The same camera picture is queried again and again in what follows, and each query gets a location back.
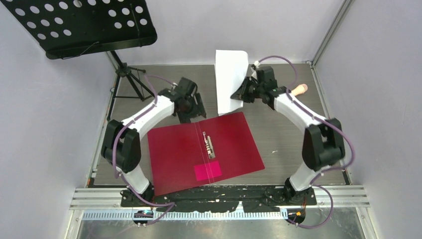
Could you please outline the red plastic folder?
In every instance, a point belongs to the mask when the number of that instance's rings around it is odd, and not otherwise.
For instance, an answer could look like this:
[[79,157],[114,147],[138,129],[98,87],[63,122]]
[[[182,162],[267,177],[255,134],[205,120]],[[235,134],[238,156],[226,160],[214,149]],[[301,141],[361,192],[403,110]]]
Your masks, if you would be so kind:
[[[209,159],[202,132],[210,137]],[[147,134],[156,195],[211,184],[265,168],[242,112],[154,128]]]

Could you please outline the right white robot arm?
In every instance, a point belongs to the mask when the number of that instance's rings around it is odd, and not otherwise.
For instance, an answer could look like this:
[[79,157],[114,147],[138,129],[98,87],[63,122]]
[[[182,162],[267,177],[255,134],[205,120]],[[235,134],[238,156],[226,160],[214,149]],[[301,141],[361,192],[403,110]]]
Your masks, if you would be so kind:
[[272,67],[253,67],[253,74],[241,74],[233,78],[232,100],[253,103],[256,99],[289,119],[304,136],[303,162],[298,170],[286,179],[283,199],[297,204],[310,190],[313,182],[339,160],[345,157],[345,146],[341,135],[341,123],[337,119],[326,119],[296,98],[296,92],[278,86]]

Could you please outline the metal folder clip mechanism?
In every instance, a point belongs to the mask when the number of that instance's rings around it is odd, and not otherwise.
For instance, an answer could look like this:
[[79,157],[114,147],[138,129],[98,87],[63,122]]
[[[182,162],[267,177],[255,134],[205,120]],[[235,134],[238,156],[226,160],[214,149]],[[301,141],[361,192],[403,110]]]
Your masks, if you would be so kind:
[[205,131],[203,131],[202,134],[203,134],[203,138],[204,138],[206,153],[207,153],[209,159],[214,159],[215,158],[215,151],[214,151],[214,148],[213,148],[211,137]]

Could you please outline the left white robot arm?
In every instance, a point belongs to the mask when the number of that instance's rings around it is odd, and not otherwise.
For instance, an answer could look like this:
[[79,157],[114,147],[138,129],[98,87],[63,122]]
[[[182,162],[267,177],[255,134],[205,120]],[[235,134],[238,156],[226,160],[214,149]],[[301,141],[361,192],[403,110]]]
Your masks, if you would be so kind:
[[185,77],[153,94],[153,101],[139,112],[107,123],[101,147],[101,156],[113,167],[115,176],[128,183],[133,199],[141,206],[149,205],[153,198],[152,184],[140,166],[142,138],[167,117],[177,116],[180,123],[190,123],[207,116],[197,84]]

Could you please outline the white paper sheets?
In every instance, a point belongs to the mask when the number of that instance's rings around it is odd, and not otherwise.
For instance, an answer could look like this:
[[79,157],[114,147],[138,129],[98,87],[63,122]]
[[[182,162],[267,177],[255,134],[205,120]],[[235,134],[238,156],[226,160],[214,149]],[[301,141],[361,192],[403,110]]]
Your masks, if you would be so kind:
[[242,50],[215,51],[215,82],[219,116],[243,107],[243,101],[231,96],[241,86],[248,70],[248,54]]

